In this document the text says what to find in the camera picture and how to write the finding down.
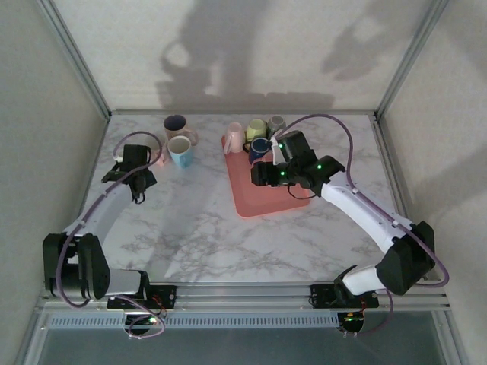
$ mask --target marble table surface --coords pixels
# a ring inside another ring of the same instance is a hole
[[[338,208],[314,198],[305,208],[268,217],[237,215],[221,150],[221,136],[233,121],[246,125],[263,115],[187,115],[198,131],[195,163],[178,170],[154,165],[158,184],[145,203],[130,205],[103,243],[112,268],[146,270],[152,282],[329,281],[354,264],[380,257],[368,235]],[[290,123],[298,115],[284,115]],[[369,192],[393,206],[390,189],[368,116],[338,116],[354,138],[352,175]],[[136,130],[163,132],[164,115],[113,116],[88,193],[101,190],[112,167],[115,144]],[[334,156],[345,165],[348,141],[328,119],[302,122],[318,157]],[[139,143],[134,137],[129,143]]]

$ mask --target yellow mug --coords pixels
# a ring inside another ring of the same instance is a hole
[[[247,143],[258,137],[267,136],[267,124],[261,119],[252,119],[247,127],[245,141]]]

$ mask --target white wall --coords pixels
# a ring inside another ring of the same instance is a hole
[[[42,242],[80,208],[104,121],[32,0],[0,11],[0,363],[43,283]]]
[[[435,228],[472,364],[487,363],[487,2],[452,1],[387,114],[413,216]]]
[[[56,0],[112,109],[375,109],[431,0]]]

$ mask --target pink tray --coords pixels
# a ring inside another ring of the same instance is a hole
[[[224,146],[224,137],[221,138],[221,146]],[[271,161],[272,154],[267,154],[263,159]],[[235,208],[242,218],[303,208],[310,204],[309,200],[299,200],[290,196],[288,188],[285,186],[272,188],[252,184],[250,181],[249,155],[246,152],[226,154],[225,161],[227,162]],[[309,196],[307,190],[300,186],[292,186],[291,191],[299,198]]]

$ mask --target light blue mug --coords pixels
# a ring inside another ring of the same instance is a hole
[[[167,143],[167,149],[174,163],[181,169],[187,168],[193,162],[194,148],[191,141],[184,135],[172,137]]]

